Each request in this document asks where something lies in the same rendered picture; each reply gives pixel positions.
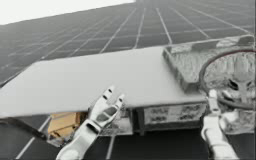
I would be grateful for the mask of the grey mesh tray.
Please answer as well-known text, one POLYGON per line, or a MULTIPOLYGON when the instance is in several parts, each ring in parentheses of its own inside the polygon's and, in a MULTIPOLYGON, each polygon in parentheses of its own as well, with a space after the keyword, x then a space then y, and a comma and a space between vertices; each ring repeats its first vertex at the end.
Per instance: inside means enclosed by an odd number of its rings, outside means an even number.
MULTIPOLYGON (((185 43, 166 48, 163 57, 186 92, 199 91, 199 71, 202 65, 220 53, 255 49, 255 37, 243 35, 185 43)), ((211 63, 205 72, 208 88, 215 89, 218 98, 235 103, 246 103, 256 108, 256 54, 239 52, 221 57, 211 63)), ((256 110, 242 110, 220 103, 222 113, 232 112, 234 118, 220 117, 220 126, 226 134, 252 133, 256 128, 256 110)))

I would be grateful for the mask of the grey cart with brown box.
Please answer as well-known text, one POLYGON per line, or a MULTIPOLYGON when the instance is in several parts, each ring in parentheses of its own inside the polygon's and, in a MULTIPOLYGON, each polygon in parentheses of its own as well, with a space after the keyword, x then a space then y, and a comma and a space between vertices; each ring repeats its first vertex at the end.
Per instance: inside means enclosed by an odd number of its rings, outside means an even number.
POLYGON ((114 86, 109 102, 124 94, 124 104, 98 136, 203 127, 208 96, 180 87, 163 57, 170 46, 33 63, 0 87, 0 123, 62 147, 89 120, 94 102, 114 86))

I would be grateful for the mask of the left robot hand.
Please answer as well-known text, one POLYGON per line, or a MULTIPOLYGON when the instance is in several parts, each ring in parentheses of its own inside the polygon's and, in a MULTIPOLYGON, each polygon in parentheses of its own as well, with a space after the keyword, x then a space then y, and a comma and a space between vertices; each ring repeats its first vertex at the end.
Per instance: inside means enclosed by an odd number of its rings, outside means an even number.
POLYGON ((114 103, 109 102, 114 89, 114 86, 108 87, 90 107, 89 120, 98 130, 112 123, 124 104, 124 94, 119 95, 114 103))

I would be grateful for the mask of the dark steering wheel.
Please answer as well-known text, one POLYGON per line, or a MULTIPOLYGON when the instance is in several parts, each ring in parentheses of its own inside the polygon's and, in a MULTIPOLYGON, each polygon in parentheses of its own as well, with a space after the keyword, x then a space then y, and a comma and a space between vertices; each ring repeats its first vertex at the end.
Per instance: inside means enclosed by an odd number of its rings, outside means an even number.
MULTIPOLYGON (((201 70, 199 71, 199 84, 200 84, 199 86, 201 87, 201 90, 204 91, 208 97, 209 97, 210 88, 207 87, 206 82, 204 81, 204 76, 205 76, 207 67, 211 63, 213 63, 215 60, 217 60, 221 57, 225 57, 225 56, 232 55, 232 54, 237 54, 239 52, 245 52, 245 53, 252 52, 253 54, 256 54, 255 49, 240 49, 240 50, 223 52, 214 57, 211 57, 209 60, 207 60, 202 65, 201 70)), ((228 105, 229 107, 236 108, 236 109, 252 110, 252 111, 256 110, 256 108, 253 105, 246 104, 246 103, 235 103, 235 102, 228 101, 228 100, 225 100, 223 98, 218 98, 218 97, 217 97, 217 101, 221 104, 228 105)))

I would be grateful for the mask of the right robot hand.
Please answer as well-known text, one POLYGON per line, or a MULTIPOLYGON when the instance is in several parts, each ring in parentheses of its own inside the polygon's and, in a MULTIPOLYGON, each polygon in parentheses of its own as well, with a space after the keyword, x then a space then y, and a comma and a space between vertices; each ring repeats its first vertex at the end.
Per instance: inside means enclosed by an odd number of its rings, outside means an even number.
POLYGON ((206 118, 213 118, 213 117, 225 117, 225 118, 234 118, 232 112, 222 113, 221 109, 218 106, 218 94, 215 89, 211 89, 208 93, 208 106, 209 106, 209 113, 206 115, 206 118))

